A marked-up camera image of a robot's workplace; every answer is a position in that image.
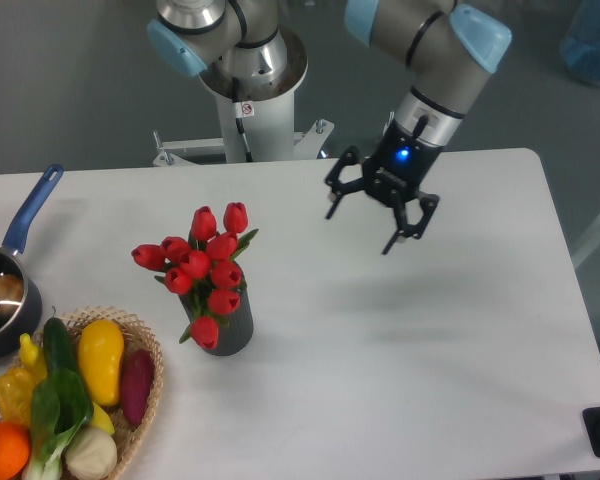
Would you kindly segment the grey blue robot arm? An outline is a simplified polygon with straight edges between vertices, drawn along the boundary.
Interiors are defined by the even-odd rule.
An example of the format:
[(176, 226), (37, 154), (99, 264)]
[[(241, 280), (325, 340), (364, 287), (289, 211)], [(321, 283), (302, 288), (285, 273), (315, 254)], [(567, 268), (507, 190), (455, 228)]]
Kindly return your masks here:
[(147, 36), (172, 69), (214, 96), (230, 163), (302, 158), (316, 132), (294, 130), (294, 95), (310, 54), (320, 67), (351, 65), (376, 49), (412, 75), (369, 157), (347, 149), (325, 182), (333, 203), (364, 192), (389, 208), (394, 241), (420, 238), (439, 199), (421, 184), (505, 55), (510, 30), (460, 1), (350, 1), (342, 26), (317, 36), (284, 25), (276, 1), (160, 1)]

